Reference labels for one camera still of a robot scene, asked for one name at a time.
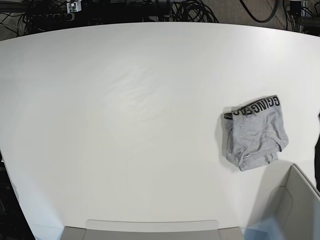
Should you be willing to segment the grey bin right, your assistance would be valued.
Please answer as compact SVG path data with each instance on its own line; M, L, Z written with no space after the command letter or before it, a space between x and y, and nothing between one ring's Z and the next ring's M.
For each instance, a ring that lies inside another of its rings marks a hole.
M276 219L285 240L320 238L320 193L295 164L285 184L270 194L262 219L271 217Z

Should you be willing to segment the blue object bottom corner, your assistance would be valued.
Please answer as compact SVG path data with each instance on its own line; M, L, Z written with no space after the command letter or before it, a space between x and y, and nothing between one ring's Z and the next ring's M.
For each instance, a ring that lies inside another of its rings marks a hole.
M245 240L284 240L284 234L274 217L263 219L259 223L242 229Z

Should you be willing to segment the grey bin front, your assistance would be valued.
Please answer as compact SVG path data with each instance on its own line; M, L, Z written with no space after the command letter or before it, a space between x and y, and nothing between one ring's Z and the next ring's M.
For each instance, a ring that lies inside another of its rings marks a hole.
M129 222L87 220L84 228L66 226L62 240L243 240L239 227L219 229L217 220Z

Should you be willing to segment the grey bin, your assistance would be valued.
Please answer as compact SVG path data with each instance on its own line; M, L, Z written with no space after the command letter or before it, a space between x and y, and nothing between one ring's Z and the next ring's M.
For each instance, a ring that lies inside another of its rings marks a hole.
M62 240L243 240L239 227L219 229L217 220L129 222L87 220L84 228L66 226Z
M262 219L271 217L276 219L285 240L320 238L320 193L295 164L285 184L270 194Z

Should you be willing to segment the grey T-shirt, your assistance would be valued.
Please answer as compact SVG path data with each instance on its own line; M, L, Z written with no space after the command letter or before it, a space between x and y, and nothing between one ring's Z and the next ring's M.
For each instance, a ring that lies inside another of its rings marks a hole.
M223 114L226 159L240 171L252 170L278 160L289 143L280 99L267 96Z

